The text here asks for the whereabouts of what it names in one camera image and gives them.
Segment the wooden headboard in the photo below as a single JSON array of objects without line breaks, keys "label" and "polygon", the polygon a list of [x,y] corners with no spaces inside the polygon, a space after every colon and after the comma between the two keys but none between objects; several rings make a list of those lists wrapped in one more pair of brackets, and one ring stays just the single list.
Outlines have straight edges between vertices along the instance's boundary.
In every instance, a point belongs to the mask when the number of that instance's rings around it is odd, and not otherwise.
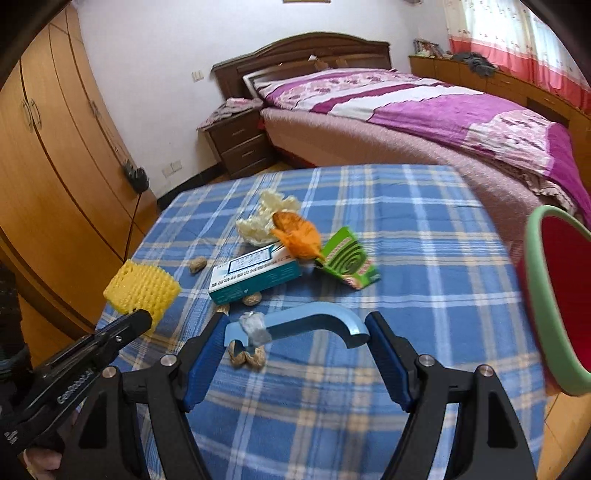
[{"label": "wooden headboard", "polygon": [[322,58],[359,53],[377,54],[381,60],[380,66],[391,68],[388,42],[365,40],[342,33],[310,32],[284,38],[252,53],[216,63],[212,72],[224,98],[252,98],[242,81],[242,77],[248,73],[287,61],[308,60],[310,55]]}]

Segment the light blue curved object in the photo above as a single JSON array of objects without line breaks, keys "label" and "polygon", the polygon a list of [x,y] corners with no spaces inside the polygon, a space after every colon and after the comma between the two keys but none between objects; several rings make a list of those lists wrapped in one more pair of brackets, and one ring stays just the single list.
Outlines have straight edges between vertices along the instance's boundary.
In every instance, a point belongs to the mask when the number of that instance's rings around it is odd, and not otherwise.
[{"label": "light blue curved object", "polygon": [[[315,301],[265,315],[265,326],[273,340],[286,338],[313,330],[328,330],[336,333],[347,348],[356,348],[369,340],[369,331],[364,322],[349,309],[328,301]],[[245,348],[249,339],[240,322],[226,327],[224,345],[233,340]]]}]

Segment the blue plaid tablecloth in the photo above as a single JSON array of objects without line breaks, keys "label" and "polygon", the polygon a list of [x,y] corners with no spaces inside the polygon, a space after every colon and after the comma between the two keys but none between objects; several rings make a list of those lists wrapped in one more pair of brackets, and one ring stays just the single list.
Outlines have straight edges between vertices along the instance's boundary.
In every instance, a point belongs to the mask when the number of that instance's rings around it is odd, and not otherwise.
[{"label": "blue plaid tablecloth", "polygon": [[[515,407],[535,461],[543,439],[543,370],[517,278],[486,211],[448,167],[367,165],[285,171],[183,193],[134,255],[176,278],[182,292],[151,339],[127,346],[121,370],[152,365],[198,335],[214,312],[212,266],[249,251],[235,222],[254,212],[262,189],[295,195],[323,240],[348,225],[382,274],[353,291],[304,269],[263,292],[258,312],[313,300],[337,302],[361,318],[379,310],[394,332],[443,365],[492,365]],[[196,276],[189,261],[209,259]],[[233,303],[232,319],[247,309]],[[99,326],[115,318],[107,307]],[[347,350],[328,332],[267,345],[261,372],[235,370],[227,354],[205,401],[188,415],[212,477],[225,480],[379,479],[407,415],[390,400],[369,349]],[[442,479],[456,419],[449,407],[430,479]],[[164,478],[149,414],[139,409],[152,478]]]}]

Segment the floral pattern blanket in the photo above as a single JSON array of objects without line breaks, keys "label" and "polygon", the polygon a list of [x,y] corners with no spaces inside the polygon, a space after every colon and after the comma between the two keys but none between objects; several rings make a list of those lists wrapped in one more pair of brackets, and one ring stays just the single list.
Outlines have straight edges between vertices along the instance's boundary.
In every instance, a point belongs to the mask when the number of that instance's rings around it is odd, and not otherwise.
[{"label": "floral pattern blanket", "polygon": [[591,225],[568,130],[509,100],[382,69],[325,70],[256,88],[281,109],[355,118],[474,154]]}]

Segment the green rim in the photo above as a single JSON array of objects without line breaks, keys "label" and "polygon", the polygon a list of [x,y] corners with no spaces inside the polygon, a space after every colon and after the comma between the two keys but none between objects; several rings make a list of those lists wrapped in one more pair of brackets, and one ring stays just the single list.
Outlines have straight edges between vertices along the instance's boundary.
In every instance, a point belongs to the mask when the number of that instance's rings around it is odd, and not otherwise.
[{"label": "green rim", "polygon": [[546,364],[560,388],[570,395],[583,395],[591,391],[591,373],[581,365],[570,343],[546,267],[541,223],[548,216],[565,220],[589,242],[591,233],[574,217],[550,205],[536,208],[525,229],[527,288]]}]

